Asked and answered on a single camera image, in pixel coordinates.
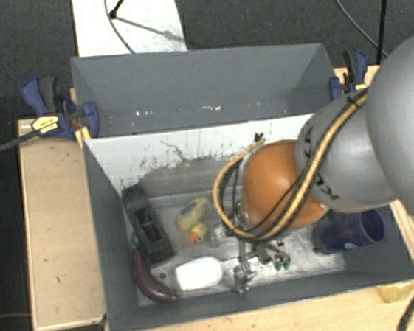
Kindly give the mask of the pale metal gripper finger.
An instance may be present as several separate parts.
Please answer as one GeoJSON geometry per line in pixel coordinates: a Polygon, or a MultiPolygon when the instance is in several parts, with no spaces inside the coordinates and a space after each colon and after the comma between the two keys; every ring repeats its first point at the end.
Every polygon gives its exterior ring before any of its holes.
{"type": "Polygon", "coordinates": [[[239,278],[253,277],[258,275],[256,270],[248,261],[239,262],[237,265],[237,269],[239,278]]]}
{"type": "Polygon", "coordinates": [[[247,292],[248,289],[250,289],[249,283],[251,282],[251,279],[252,277],[247,274],[234,276],[236,292],[239,294],[247,292]]]}

